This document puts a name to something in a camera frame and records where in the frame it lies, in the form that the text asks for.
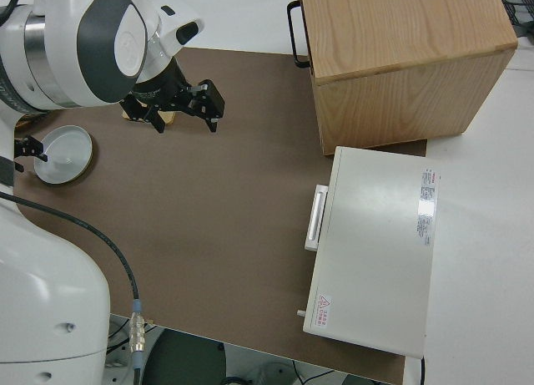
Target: brown mat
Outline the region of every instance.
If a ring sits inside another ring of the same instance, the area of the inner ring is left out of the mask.
[[[382,382],[404,358],[302,331],[315,255],[304,250],[315,184],[328,185],[309,74],[288,55],[185,49],[189,81],[213,79],[226,100],[219,132],[179,114],[165,134],[125,121],[119,106],[53,114],[38,139],[84,127],[95,153],[68,185],[49,186],[20,159],[16,194],[87,220],[128,257],[145,316],[162,326]],[[425,142],[395,146],[412,154]],[[95,236],[34,211],[41,227],[84,249],[108,278],[112,312],[129,315],[121,265]]]

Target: wooden crate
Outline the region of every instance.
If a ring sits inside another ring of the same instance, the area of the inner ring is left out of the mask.
[[[467,129],[517,46],[501,0],[302,0],[325,155]]]

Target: drawer handle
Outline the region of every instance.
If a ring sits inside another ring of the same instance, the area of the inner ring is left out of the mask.
[[[320,227],[323,223],[327,194],[328,186],[317,185],[315,187],[314,204],[311,207],[310,224],[304,246],[306,250],[317,251],[319,248]]]
[[[299,57],[297,56],[297,47],[295,45],[295,32],[293,31],[293,21],[291,20],[291,11],[295,8],[301,8],[302,3],[300,0],[292,1],[287,6],[287,22],[290,25],[290,37],[291,37],[291,47],[293,48],[293,60],[295,61],[295,65],[297,65],[298,68],[309,68],[310,67],[310,61],[301,61],[299,60]]]

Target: white handle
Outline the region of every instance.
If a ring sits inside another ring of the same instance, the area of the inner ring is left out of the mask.
[[[317,251],[319,248],[320,226],[323,222],[327,194],[328,186],[317,185],[315,187],[314,204],[311,207],[310,224],[306,235],[306,250]]]

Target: warning label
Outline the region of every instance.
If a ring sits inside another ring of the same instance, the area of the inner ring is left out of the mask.
[[[332,297],[319,294],[318,300],[315,303],[315,319],[314,325],[316,327],[326,328],[328,325],[328,318],[330,316],[330,305],[332,304]]]
[[[417,235],[426,246],[430,246],[434,234],[434,214],[437,202],[438,176],[433,170],[423,172],[421,194],[417,211]]]

